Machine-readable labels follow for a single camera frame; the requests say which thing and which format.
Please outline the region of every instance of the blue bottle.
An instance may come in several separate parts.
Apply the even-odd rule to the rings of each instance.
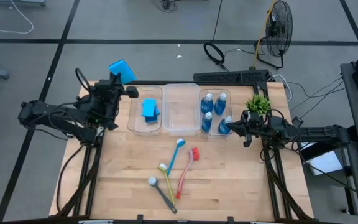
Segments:
[[[232,119],[231,116],[228,116],[226,119],[222,119],[222,121],[219,123],[218,127],[218,133],[219,134],[229,134],[230,129],[227,127],[227,123],[231,123]]]
[[[212,113],[207,112],[205,116],[203,116],[203,124],[201,125],[201,129],[204,133],[208,133],[211,130],[212,125]]]
[[[214,102],[212,100],[212,94],[208,93],[206,97],[201,100],[201,112],[203,114],[212,112],[214,109]]]
[[[215,102],[215,113],[219,116],[223,114],[224,108],[226,107],[226,94],[222,93]]]

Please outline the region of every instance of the green plant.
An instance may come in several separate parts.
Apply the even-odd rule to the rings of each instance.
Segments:
[[[264,96],[254,95],[252,99],[246,102],[246,106],[250,112],[255,112],[262,116],[270,109],[270,101]]]

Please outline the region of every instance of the wooden tabletop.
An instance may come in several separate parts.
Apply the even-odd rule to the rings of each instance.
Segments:
[[[240,118],[245,109],[244,102],[252,98],[252,87],[248,86],[200,86],[201,89],[227,89],[231,92],[233,120]],[[86,92],[81,89],[80,95]],[[268,83],[272,108],[280,110],[291,120],[282,83]],[[176,199],[178,213],[174,215],[165,205],[156,189],[147,183],[154,175],[159,186],[169,197],[162,172],[157,166],[169,164],[178,136],[169,136],[161,131],[157,136],[139,136],[127,129],[131,99],[122,97],[119,125],[104,135],[101,161],[91,218],[136,219],[143,214],[145,220],[227,220],[273,221],[272,204],[265,164],[259,157],[262,149],[260,138],[253,139],[249,148],[244,148],[244,138],[232,134],[226,139],[204,139],[200,135],[183,136],[186,144],[177,155],[170,174],[174,193],[178,180],[188,162],[188,150],[198,147],[200,159],[194,161],[185,179],[181,199]],[[76,139],[68,140],[64,162],[78,149]],[[62,207],[78,186],[85,150],[82,150],[67,166],[62,177],[60,206]],[[294,152],[281,150],[282,165],[287,189],[308,214],[313,216],[308,189],[300,158]],[[282,201],[277,190],[278,201]],[[88,190],[83,194],[80,213],[84,213]],[[50,214],[56,214],[56,193]],[[285,218],[282,203],[280,216]]]

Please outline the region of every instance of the electric fan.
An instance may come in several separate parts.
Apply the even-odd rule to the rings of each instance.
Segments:
[[[273,5],[272,12],[266,23],[265,37],[261,38],[261,42],[265,43],[268,52],[276,57],[281,58],[281,66],[276,66],[259,58],[257,59],[276,69],[284,66],[283,55],[290,47],[292,38],[292,13],[289,5],[281,0]]]

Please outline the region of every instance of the blue block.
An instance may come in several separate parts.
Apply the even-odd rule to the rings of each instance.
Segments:
[[[123,85],[136,79],[134,73],[123,59],[110,65],[109,70],[113,75],[118,75],[118,73],[121,73],[121,84]]]
[[[154,115],[152,117],[145,117],[146,123],[153,123],[158,121],[156,111],[154,110]]]
[[[155,99],[144,99],[142,116],[153,117],[155,114]]]

